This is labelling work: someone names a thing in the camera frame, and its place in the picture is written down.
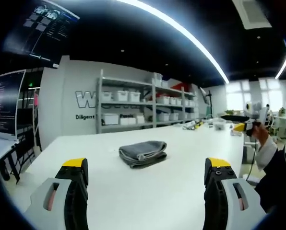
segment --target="ceiling vent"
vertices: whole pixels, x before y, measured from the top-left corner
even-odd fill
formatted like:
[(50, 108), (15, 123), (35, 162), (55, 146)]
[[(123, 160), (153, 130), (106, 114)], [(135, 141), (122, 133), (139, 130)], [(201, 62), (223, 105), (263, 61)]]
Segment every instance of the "ceiling vent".
[(271, 27), (255, 0), (232, 0), (246, 30)]

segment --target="monitor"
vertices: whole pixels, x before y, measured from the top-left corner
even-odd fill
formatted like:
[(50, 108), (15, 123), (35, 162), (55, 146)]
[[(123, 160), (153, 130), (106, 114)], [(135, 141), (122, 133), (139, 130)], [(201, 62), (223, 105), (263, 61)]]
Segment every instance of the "monitor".
[(79, 17), (48, 0), (28, 2), (6, 36), (2, 49), (49, 62), (49, 66), (58, 68), (70, 30)]
[(208, 94), (207, 94), (207, 93), (205, 92), (205, 90), (203, 90), (201, 87), (199, 87), (199, 89), (200, 89), (200, 92), (201, 92), (201, 94), (202, 94), (202, 96), (203, 96), (203, 100), (204, 100), (205, 104), (210, 105), (210, 101), (209, 101), (209, 99), (207, 98), (207, 97), (208, 97)]
[(0, 75), (0, 138), (17, 139), (16, 113), (25, 70)]

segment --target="hand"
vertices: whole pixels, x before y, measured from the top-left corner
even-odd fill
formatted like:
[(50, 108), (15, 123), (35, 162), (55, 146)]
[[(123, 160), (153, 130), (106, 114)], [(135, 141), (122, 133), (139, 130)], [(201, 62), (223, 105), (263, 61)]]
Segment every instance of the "hand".
[(256, 139), (258, 139), (261, 146), (263, 146), (266, 143), (269, 137), (268, 130), (264, 127), (263, 124), (260, 124), (259, 126), (254, 126), (252, 135)]

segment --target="black chair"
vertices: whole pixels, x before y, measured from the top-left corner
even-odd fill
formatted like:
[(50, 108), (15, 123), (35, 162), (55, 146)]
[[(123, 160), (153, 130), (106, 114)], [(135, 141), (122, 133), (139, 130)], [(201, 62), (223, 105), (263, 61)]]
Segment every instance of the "black chair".
[[(33, 130), (30, 129), (29, 131), (25, 132), (22, 135), (23, 138), (21, 138), (21, 141), (18, 144), (14, 145), (15, 152), (17, 155), (17, 162), (15, 165), (19, 163), (20, 169), (18, 171), (18, 174), (20, 174), (23, 165), (27, 162), (27, 160), (30, 160), (32, 156), (35, 156), (35, 153), (33, 152), (33, 146), (34, 146), (34, 135)], [(28, 157), (25, 158), (25, 154), (28, 153), (30, 150), (32, 150), (32, 153), (28, 154)]]

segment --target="window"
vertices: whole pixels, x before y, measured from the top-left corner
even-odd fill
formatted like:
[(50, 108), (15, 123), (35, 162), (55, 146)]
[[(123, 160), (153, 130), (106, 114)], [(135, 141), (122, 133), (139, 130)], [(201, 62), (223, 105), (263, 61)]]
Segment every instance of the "window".
[(259, 79), (262, 90), (262, 105), (270, 105), (273, 112), (277, 112), (283, 106), (283, 94), (280, 91), (279, 80), (276, 79)]
[(244, 110), (245, 103), (251, 101), (248, 80), (236, 81), (226, 85), (226, 103), (228, 110)]

